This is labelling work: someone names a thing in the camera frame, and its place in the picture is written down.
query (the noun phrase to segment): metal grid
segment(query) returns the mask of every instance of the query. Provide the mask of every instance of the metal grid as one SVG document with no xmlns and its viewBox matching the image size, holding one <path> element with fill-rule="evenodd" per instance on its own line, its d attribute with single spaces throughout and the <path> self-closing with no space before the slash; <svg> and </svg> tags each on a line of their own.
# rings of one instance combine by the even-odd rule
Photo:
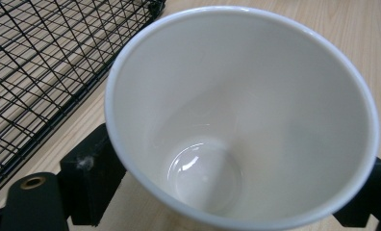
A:
<svg viewBox="0 0 381 231">
<path fill-rule="evenodd" d="M 0 0 L 0 186 L 95 88 L 164 0 Z"/>
</svg>

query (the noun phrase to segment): black clamp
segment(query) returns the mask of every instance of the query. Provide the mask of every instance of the black clamp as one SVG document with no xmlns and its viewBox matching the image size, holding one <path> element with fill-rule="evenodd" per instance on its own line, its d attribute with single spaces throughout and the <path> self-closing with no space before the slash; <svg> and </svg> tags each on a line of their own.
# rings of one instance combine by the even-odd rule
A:
<svg viewBox="0 0 381 231">
<path fill-rule="evenodd" d="M 9 189 L 0 210 L 0 231 L 68 230 L 75 225 L 99 224 L 125 168 L 118 160 L 105 124 L 97 127 L 60 162 L 58 175 L 35 173 Z"/>
</svg>

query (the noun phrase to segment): wood grain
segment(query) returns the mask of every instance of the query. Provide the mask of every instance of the wood grain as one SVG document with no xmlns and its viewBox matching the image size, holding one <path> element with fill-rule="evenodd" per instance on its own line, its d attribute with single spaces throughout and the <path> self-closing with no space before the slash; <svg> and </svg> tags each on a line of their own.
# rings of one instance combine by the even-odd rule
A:
<svg viewBox="0 0 381 231">
<path fill-rule="evenodd" d="M 376 101 L 381 122 L 381 0 L 167 0 L 163 16 L 208 5 L 241 5 L 279 13 L 326 37 L 344 52 L 364 76 Z M 99 87 L 13 180 L 38 171 L 59 171 L 61 157 L 104 122 L 104 86 Z M 0 207 L 5 203 L 7 189 L 5 187 L 0 192 Z M 342 228 L 330 216 L 294 230 L 374 230 L 376 224 L 376 219 L 370 218 L 366 229 Z M 170 211 L 128 173 L 98 227 L 70 225 L 70 230 L 218 229 Z"/>
</svg>

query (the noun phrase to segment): black wire rack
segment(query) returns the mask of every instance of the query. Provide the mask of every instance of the black wire rack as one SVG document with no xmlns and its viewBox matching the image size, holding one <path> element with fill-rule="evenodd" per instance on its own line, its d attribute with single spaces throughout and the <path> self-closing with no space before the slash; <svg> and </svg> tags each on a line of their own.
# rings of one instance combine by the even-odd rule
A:
<svg viewBox="0 0 381 231">
<path fill-rule="evenodd" d="M 0 188 L 165 0 L 0 0 Z"/>
</svg>

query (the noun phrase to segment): cup rim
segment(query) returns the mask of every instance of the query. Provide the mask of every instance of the cup rim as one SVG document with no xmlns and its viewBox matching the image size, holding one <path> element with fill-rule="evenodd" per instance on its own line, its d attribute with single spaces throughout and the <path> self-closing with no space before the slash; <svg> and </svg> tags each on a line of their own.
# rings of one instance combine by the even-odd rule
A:
<svg viewBox="0 0 381 231">
<path fill-rule="evenodd" d="M 135 168 L 134 161 L 125 154 L 124 147 L 119 144 L 118 137 L 119 132 L 113 126 L 116 118 L 113 114 L 113 104 L 114 104 L 114 92 L 115 81 L 118 78 L 118 71 L 121 69 L 124 61 L 127 60 L 130 54 L 138 47 L 141 42 L 157 31 L 163 29 L 165 26 L 174 23 L 178 20 L 195 17 L 200 14 L 206 13 L 243 13 L 250 16 L 265 17 L 266 19 L 282 23 L 285 26 L 293 28 L 297 33 L 302 33 L 308 38 L 315 41 L 318 45 L 323 46 L 325 50 L 329 51 L 335 59 L 337 59 L 345 69 L 351 74 L 354 83 L 357 85 L 358 90 L 364 96 L 364 104 L 369 113 L 368 115 L 368 145 L 363 161 L 358 166 L 356 173 L 349 180 L 345 187 L 341 189 L 340 192 L 336 193 L 332 198 L 320 204 L 316 208 L 307 211 L 304 214 L 296 215 L 290 218 L 279 219 L 275 221 L 268 222 L 254 222 L 254 221 L 241 221 L 233 218 L 222 218 L 215 215 L 208 214 L 203 211 L 198 211 L 192 207 L 183 204 L 182 202 L 174 199 L 166 192 L 163 192 L 156 185 L 154 185 L 147 177 L 140 172 L 139 169 Z M 310 28 L 295 22 L 285 16 L 270 13 L 263 10 L 252 9 L 248 7 L 241 6 L 209 6 L 195 8 L 191 10 L 186 10 L 178 13 L 171 14 L 158 21 L 153 22 L 149 26 L 145 27 L 138 34 L 136 34 L 121 50 L 121 52 L 116 57 L 113 67 L 110 71 L 108 77 L 108 83 L 105 90 L 105 118 L 108 133 L 110 135 L 111 142 L 115 149 L 115 152 L 119 160 L 124 164 L 128 171 L 155 197 L 164 203 L 164 205 L 170 207 L 176 212 L 184 215 L 185 217 L 193 218 L 197 221 L 207 223 L 219 228 L 226 228 L 231 230 L 283 230 L 291 229 L 294 227 L 299 227 L 305 224 L 309 224 L 316 220 L 325 218 L 335 212 L 337 212 L 341 207 L 343 207 L 366 183 L 369 174 L 371 173 L 375 158 L 377 156 L 379 147 L 379 119 L 376 106 L 374 104 L 372 95 L 368 89 L 368 86 L 352 64 L 352 62 L 331 42 L 327 39 L 311 30 Z"/>
</svg>

